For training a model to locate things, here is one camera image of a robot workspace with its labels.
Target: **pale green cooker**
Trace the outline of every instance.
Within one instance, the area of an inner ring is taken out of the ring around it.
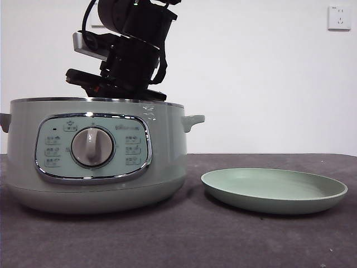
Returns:
[[[184,183],[186,136],[204,116],[167,102],[32,98],[2,114],[5,184],[23,205],[106,213],[164,200]]]

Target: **green plate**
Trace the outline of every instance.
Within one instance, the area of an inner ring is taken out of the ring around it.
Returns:
[[[308,214],[342,200],[347,186],[327,177],[277,169],[223,169],[201,177],[206,191],[238,208],[273,214]]]

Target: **electrical socket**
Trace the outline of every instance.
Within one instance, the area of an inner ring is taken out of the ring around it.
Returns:
[[[351,30],[351,7],[329,7],[329,30]]]

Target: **white knob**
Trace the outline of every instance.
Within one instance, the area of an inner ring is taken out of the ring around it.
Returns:
[[[112,151],[112,139],[99,128],[86,128],[80,131],[72,141],[74,157],[85,166],[98,166],[105,163]]]

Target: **gray table surface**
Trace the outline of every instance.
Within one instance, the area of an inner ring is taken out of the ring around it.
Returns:
[[[2,157],[2,176],[6,172]],[[170,199],[127,212],[66,216],[22,207],[1,188],[1,267],[357,267],[357,157],[189,155]],[[336,207],[274,216],[205,194],[203,173],[255,167],[305,171],[348,185]]]

